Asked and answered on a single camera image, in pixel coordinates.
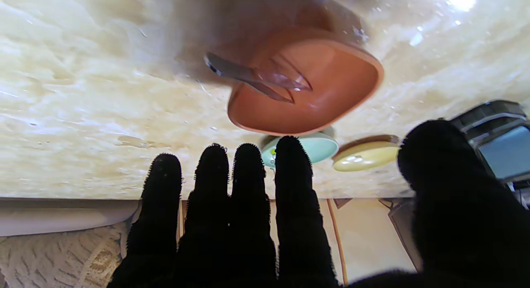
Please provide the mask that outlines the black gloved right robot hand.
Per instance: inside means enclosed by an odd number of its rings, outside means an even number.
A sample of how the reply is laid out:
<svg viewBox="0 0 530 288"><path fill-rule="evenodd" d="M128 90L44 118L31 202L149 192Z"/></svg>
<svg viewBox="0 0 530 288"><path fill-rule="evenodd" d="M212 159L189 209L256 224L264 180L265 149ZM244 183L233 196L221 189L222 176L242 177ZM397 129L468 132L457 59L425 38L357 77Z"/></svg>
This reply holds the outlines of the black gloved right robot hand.
<svg viewBox="0 0 530 288"><path fill-rule="evenodd" d="M412 233L422 271L387 271L349 288L524 288L529 286L529 212L479 161L449 121L426 121L405 137L399 171L416 193ZM254 144L229 162L212 144L195 170L184 235L176 230L181 165L172 154L151 163L127 255L110 288L339 288L311 162L299 139L276 148L276 225L270 236L265 168Z"/></svg>

